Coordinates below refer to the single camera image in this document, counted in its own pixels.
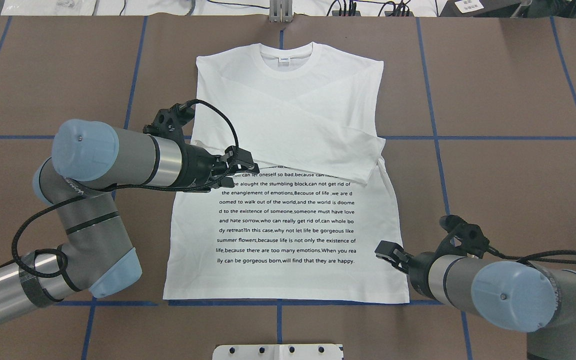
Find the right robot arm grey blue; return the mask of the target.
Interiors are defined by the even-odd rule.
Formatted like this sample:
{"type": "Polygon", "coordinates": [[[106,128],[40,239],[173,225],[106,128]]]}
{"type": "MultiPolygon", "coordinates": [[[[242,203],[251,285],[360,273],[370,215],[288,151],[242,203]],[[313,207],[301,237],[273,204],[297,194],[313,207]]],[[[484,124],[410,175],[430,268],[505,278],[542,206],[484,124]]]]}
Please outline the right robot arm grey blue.
{"type": "Polygon", "coordinates": [[[374,252],[422,296],[526,334],[528,360],[576,360],[576,271],[469,257],[451,245],[411,255],[382,240],[374,252]]]}

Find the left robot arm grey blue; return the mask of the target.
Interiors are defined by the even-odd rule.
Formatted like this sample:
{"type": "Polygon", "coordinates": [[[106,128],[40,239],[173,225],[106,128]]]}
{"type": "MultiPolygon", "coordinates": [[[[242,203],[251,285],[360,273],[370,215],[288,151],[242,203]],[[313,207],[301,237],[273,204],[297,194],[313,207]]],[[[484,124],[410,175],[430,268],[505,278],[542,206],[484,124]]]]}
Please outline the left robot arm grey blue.
{"type": "Polygon", "coordinates": [[[0,325],[80,291],[111,296],[141,278],[113,191],[209,192],[232,188],[236,173],[259,172],[251,153],[235,145],[212,154],[187,144],[184,125],[163,115],[142,132],[79,119],[61,125],[33,189],[48,204],[42,214],[57,212],[67,241],[22,255],[18,242],[30,221],[19,228],[11,260],[0,266],[0,325]]]}

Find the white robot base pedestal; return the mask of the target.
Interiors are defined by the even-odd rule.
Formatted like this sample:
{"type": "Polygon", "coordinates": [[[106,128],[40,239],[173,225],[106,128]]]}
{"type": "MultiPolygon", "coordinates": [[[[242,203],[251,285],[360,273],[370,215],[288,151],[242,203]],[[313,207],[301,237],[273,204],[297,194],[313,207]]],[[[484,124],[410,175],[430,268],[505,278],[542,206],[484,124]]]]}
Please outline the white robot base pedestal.
{"type": "Polygon", "coordinates": [[[227,344],[217,346],[213,360],[343,360],[341,344],[227,344]]]}

